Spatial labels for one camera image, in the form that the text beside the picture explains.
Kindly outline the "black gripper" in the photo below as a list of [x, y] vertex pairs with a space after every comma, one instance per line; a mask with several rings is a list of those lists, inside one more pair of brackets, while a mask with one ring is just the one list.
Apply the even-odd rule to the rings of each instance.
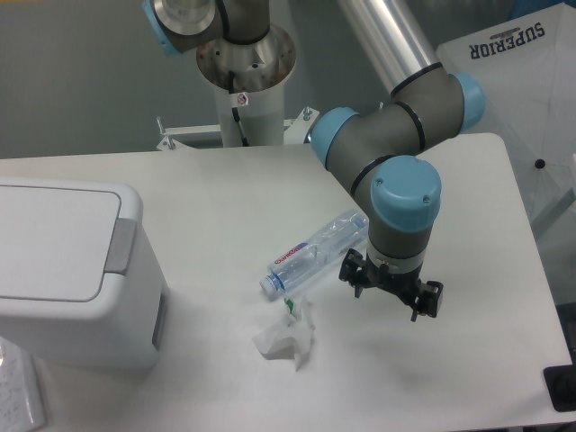
[[422, 265], [404, 274], [384, 272], [357, 250], [350, 248], [342, 261], [338, 278], [347, 282], [354, 289], [354, 296], [359, 298], [364, 288], [378, 288], [396, 295], [404, 304], [412, 307], [410, 319], [416, 320], [418, 316], [436, 318], [442, 300], [444, 285], [438, 281], [421, 283], [419, 273]]

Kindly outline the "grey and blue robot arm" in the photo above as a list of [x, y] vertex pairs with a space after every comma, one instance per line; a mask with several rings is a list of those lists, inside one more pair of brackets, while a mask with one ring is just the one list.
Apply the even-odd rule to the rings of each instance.
[[[369, 220], [367, 250], [346, 253], [339, 277], [356, 293], [396, 295], [414, 317], [435, 317], [443, 286], [419, 273], [439, 213], [441, 180], [419, 155], [475, 125], [485, 98], [466, 74], [451, 75], [403, 1], [340, 3], [391, 102], [363, 116], [322, 114], [310, 131], [321, 164]], [[168, 55], [194, 51], [214, 89], [226, 147], [280, 145], [284, 101], [274, 98], [293, 72], [291, 37], [266, 1], [146, 1], [152, 31]]]

